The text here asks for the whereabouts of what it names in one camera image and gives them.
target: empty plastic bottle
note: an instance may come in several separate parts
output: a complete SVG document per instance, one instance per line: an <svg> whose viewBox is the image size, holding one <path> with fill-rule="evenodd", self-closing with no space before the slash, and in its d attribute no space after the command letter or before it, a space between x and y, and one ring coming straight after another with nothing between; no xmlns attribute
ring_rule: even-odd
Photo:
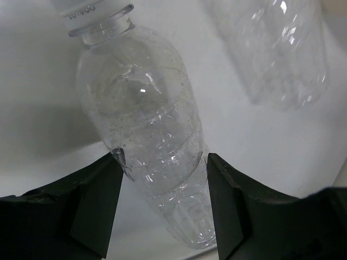
<svg viewBox="0 0 347 260"><path fill-rule="evenodd" d="M127 15L133 5L124 1L69 12L58 2L69 35L85 45L76 86L105 145L177 240L196 249L213 245L208 149L179 53L155 31L134 25Z"/></svg>
<svg viewBox="0 0 347 260"><path fill-rule="evenodd" d="M203 0L253 103L280 110L327 89L318 0Z"/></svg>

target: plastic bottle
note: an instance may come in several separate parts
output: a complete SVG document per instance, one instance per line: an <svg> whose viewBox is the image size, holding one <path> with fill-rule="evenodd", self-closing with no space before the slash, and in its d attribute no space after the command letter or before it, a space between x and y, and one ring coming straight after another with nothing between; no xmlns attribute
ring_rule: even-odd
<svg viewBox="0 0 347 260"><path fill-rule="evenodd" d="M320 1L202 3L253 103L298 109L325 92L328 69Z"/></svg>
<svg viewBox="0 0 347 260"><path fill-rule="evenodd" d="M66 8L61 3L58 11ZM85 45L76 81L85 112L168 231L191 248L213 245L208 149L179 53L155 31L131 22L131 4L76 6L61 14L69 35ZM101 13L88 20L94 12Z"/></svg>

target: bottle neck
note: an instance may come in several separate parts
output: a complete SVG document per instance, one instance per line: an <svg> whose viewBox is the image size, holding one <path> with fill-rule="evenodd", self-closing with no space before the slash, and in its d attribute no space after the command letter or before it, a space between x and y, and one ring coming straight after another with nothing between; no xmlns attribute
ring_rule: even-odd
<svg viewBox="0 0 347 260"><path fill-rule="evenodd" d="M134 6L130 4L120 12L100 22L69 32L69 36L79 36L87 47L106 42L111 38L134 28L134 24L128 16L128 13L133 9Z"/></svg>

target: white backdrop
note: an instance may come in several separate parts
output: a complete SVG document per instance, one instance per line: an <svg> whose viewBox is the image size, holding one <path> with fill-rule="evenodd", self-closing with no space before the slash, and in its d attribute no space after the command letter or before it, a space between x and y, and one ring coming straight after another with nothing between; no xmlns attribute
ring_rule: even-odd
<svg viewBox="0 0 347 260"><path fill-rule="evenodd" d="M249 104L198 0L133 4L133 21L158 30L181 53L211 151L287 194L303 197L332 185L347 156L346 20L330 17L325 28L329 90L312 107L280 113ZM48 0L0 1L0 196L50 183L107 152L73 91L80 48ZM121 249L122 259L196 253L171 239L127 180L117 216L111 252Z"/></svg>

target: bottle cap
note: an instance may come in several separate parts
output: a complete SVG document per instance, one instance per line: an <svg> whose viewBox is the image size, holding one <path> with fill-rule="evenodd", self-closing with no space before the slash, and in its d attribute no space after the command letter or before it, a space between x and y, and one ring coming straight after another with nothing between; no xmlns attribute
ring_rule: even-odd
<svg viewBox="0 0 347 260"><path fill-rule="evenodd" d="M130 4L130 0L51 0L51 2L70 31L101 21Z"/></svg>

